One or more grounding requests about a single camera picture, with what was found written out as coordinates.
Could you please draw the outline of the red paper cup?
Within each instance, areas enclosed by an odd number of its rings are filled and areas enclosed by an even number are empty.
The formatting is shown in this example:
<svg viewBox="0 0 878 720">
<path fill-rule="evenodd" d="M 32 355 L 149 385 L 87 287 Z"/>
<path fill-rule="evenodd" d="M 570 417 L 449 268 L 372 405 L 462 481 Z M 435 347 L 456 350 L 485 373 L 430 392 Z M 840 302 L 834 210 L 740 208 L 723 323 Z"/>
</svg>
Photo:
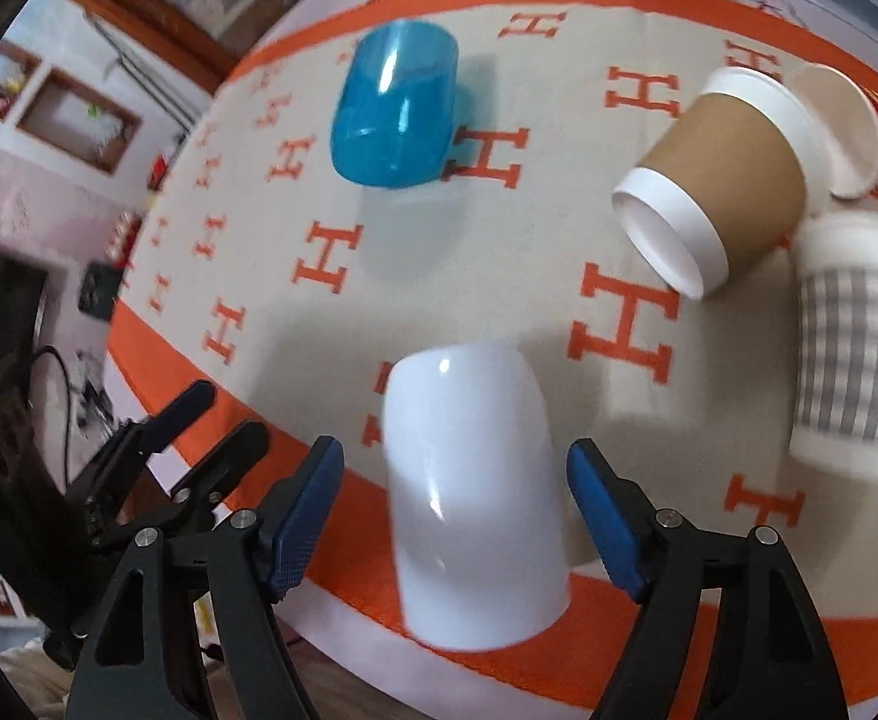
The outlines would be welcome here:
<svg viewBox="0 0 878 720">
<path fill-rule="evenodd" d="M 786 76 L 818 125 L 829 164 L 829 193 L 843 202 L 878 187 L 878 93 L 823 64 L 805 64 Z"/>
</svg>

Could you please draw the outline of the grey checked paper cup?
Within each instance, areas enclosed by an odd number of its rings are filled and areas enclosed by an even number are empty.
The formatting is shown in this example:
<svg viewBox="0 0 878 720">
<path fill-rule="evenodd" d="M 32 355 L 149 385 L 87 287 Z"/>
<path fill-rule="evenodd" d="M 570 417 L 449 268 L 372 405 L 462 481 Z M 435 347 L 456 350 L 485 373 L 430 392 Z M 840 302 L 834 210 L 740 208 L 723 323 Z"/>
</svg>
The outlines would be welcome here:
<svg viewBox="0 0 878 720">
<path fill-rule="evenodd" d="M 878 213 L 803 221 L 792 255 L 798 366 L 790 455 L 878 483 Z"/>
</svg>

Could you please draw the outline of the white ceramic cup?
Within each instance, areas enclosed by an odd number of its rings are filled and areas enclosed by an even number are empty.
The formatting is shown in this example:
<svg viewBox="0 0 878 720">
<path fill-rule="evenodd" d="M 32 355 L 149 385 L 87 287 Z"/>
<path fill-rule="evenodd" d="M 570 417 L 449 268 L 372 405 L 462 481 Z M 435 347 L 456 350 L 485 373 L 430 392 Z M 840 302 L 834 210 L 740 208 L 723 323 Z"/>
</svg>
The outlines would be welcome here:
<svg viewBox="0 0 878 720">
<path fill-rule="evenodd" d="M 383 395 L 391 544 L 414 639 L 487 652 L 569 606 L 561 473 L 543 394 L 499 343 L 407 356 Z"/>
</svg>

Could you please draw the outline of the blue plastic cup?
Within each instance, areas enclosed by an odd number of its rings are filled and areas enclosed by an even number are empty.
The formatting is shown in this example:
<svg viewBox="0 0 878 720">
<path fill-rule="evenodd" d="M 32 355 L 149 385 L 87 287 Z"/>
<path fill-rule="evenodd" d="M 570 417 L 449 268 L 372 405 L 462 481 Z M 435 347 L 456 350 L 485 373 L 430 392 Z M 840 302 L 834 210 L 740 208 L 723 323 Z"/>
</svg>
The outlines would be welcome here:
<svg viewBox="0 0 878 720">
<path fill-rule="evenodd" d="M 459 43 L 429 21 L 397 20 L 357 44 L 329 134 L 334 171 L 364 187 L 441 175 L 453 137 Z"/>
</svg>

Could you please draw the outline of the brown sleeve paper cup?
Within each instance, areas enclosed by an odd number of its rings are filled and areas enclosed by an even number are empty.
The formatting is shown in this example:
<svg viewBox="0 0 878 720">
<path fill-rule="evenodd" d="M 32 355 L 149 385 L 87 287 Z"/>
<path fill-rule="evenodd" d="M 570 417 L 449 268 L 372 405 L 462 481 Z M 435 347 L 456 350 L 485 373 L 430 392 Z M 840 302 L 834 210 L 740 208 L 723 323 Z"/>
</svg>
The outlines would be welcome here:
<svg viewBox="0 0 878 720">
<path fill-rule="evenodd" d="M 707 78 L 613 190 L 629 241 L 665 283 L 702 301 L 829 206 L 813 115 L 784 83 L 727 67 Z"/>
</svg>

